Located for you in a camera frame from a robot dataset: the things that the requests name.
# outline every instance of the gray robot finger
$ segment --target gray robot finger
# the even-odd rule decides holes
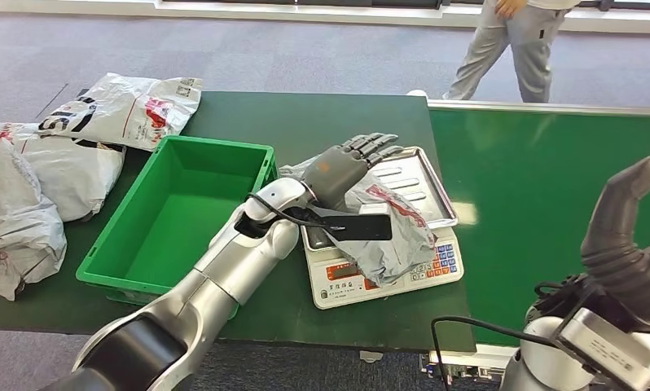
[[[627,242],[635,228],[639,201],[649,192],[650,156],[613,175],[591,215],[582,255],[618,247],[621,240]]]
[[[361,155],[363,155],[363,157],[368,157],[371,153],[376,152],[378,148],[383,147],[385,144],[391,143],[398,138],[399,136],[396,134],[386,134],[382,137],[372,140],[363,147],[360,147],[358,150],[361,152]]]
[[[371,134],[369,134],[367,136],[364,136],[364,137],[356,140],[355,142],[353,142],[351,144],[351,149],[354,149],[354,150],[358,151],[364,145],[370,143],[373,140],[377,140],[378,138],[381,138],[383,136],[384,136],[384,134],[382,134],[382,133],[371,133]]]
[[[351,151],[351,144],[356,143],[357,140],[366,137],[365,134],[357,134],[353,136],[352,138],[348,139],[342,144],[342,147],[347,151]]]
[[[381,161],[383,161],[386,157],[394,155],[395,153],[399,153],[404,150],[404,147],[400,147],[398,145],[393,145],[391,147],[387,147],[384,150],[377,152],[377,153],[371,153],[368,157],[368,169],[371,169],[374,165],[377,165]]]

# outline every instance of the plastic mailer bag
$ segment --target plastic mailer bag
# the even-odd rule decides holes
[[[314,157],[296,166],[279,169],[284,177],[301,178]],[[364,277],[379,287],[390,285],[414,266],[435,257],[435,235],[419,212],[403,197],[388,189],[375,175],[367,173],[345,194],[348,212],[358,213],[362,204],[389,205],[391,240],[330,240],[356,264]]]
[[[0,141],[0,295],[53,275],[66,254],[64,224],[29,163]]]
[[[154,151],[161,138],[181,133],[198,110],[201,89],[202,80],[190,77],[156,80],[108,73],[47,116],[40,132]]]
[[[125,147],[40,136],[37,125],[2,123],[0,140],[12,143],[30,163],[62,221],[99,213],[121,173]]]

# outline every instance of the green plastic crate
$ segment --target green plastic crate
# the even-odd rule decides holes
[[[163,138],[76,277],[111,300],[147,304],[191,270],[250,191],[276,178],[272,147]]]

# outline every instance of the gray pants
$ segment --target gray pants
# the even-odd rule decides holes
[[[512,46],[515,71],[524,102],[546,103],[550,95],[551,44],[569,10],[546,10],[527,5],[511,19],[495,15],[496,0],[485,0],[479,25],[457,78],[443,99],[470,99],[483,75]]]

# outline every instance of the person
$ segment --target person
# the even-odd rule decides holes
[[[565,15],[580,0],[485,0],[479,24],[455,82],[443,99],[468,100],[495,61],[512,47],[521,98],[547,103],[551,88],[548,59]]]

